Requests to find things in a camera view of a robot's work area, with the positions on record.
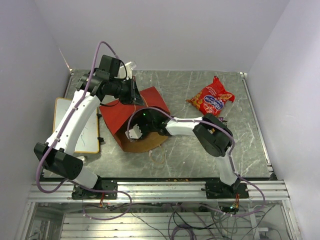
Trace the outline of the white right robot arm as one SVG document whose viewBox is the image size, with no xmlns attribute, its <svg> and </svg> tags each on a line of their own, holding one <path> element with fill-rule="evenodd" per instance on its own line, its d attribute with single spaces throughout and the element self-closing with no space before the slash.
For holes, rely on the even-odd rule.
<svg viewBox="0 0 320 240">
<path fill-rule="evenodd" d="M 221 194 L 231 198 L 238 192 L 240 180 L 232 159 L 235 147 L 233 134 L 211 113 L 196 118 L 178 118 L 158 108 L 148 107 L 142 110 L 133 125 L 139 128 L 140 138 L 145 138 L 149 133 L 167 137 L 196 137 L 204 150 L 216 158 Z"/>
</svg>

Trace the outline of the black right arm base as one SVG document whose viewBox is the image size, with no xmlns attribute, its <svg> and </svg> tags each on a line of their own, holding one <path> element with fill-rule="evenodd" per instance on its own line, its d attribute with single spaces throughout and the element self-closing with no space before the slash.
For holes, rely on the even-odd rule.
<svg viewBox="0 0 320 240">
<path fill-rule="evenodd" d="M 236 181 L 229 186 L 220 180 L 206 182 L 201 191 L 205 192 L 207 199 L 248 199 L 249 191 L 245 183 Z"/>
</svg>

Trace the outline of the red paper bag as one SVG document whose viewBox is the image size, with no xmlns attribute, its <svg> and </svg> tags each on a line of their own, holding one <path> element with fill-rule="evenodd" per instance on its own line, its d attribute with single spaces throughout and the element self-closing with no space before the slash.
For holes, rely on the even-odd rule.
<svg viewBox="0 0 320 240">
<path fill-rule="evenodd" d="M 163 144 L 168 137 L 157 132 L 147 133 L 142 139 L 129 140 L 126 131 L 131 115 L 134 115 L 130 127 L 136 124 L 137 120 L 143 118 L 142 106 L 123 105 L 117 100 L 108 103 L 107 106 L 100 106 L 102 118 L 105 125 L 111 132 L 120 148 L 127 153 L 145 153 Z"/>
</svg>

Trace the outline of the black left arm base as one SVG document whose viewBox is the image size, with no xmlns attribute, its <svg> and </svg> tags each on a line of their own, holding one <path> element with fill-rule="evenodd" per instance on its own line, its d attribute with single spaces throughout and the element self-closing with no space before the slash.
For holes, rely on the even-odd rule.
<svg viewBox="0 0 320 240">
<path fill-rule="evenodd" d="M 100 180 L 93 189 L 87 190 L 80 185 L 73 187 L 71 198 L 73 200 L 115 200 L 117 198 L 118 185 L 114 181 Z"/>
</svg>

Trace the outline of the purple candy packet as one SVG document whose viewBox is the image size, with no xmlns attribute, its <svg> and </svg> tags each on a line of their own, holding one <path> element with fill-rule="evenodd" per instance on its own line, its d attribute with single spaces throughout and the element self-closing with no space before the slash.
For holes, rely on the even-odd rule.
<svg viewBox="0 0 320 240">
<path fill-rule="evenodd" d="M 228 121 L 225 120 L 224 117 L 218 117 L 218 120 L 221 121 L 222 123 L 227 123 Z"/>
</svg>

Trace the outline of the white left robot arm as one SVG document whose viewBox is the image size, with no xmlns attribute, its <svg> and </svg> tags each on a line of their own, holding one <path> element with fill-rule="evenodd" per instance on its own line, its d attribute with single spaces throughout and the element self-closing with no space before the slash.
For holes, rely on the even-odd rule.
<svg viewBox="0 0 320 240">
<path fill-rule="evenodd" d="M 133 61 L 103 55 L 98 67 L 92 67 L 78 81 L 71 103 L 61 122 L 45 143 L 37 143 L 34 153 L 39 159 L 36 179 L 43 170 L 50 171 L 84 186 L 85 194 L 96 199 L 102 193 L 99 177 L 88 170 L 83 162 L 74 157 L 81 133 L 89 118 L 100 106 L 105 96 L 119 99 L 124 105 L 143 105 L 132 70 Z"/>
</svg>

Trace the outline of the red cookie snack packet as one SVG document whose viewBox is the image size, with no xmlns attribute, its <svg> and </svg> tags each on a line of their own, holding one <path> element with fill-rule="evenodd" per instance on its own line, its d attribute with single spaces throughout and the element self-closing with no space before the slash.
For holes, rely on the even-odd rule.
<svg viewBox="0 0 320 240">
<path fill-rule="evenodd" d="M 233 93 L 225 89 L 220 79 L 214 76 L 212 83 L 185 101 L 199 110 L 203 115 L 212 114 L 218 117 L 226 103 L 233 103 L 235 98 Z"/>
</svg>

